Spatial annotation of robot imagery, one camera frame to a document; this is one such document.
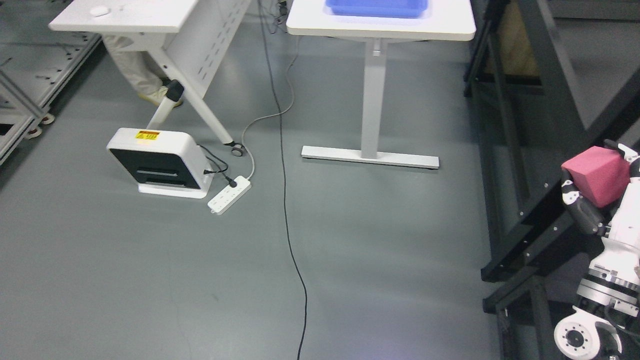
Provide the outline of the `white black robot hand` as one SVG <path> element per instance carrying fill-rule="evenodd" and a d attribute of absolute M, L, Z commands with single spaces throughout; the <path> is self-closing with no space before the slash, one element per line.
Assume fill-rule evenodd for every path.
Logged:
<path fill-rule="evenodd" d="M 561 165 L 561 196 L 578 229 L 601 239 L 589 274 L 639 287 L 639 153 L 606 139 Z"/>

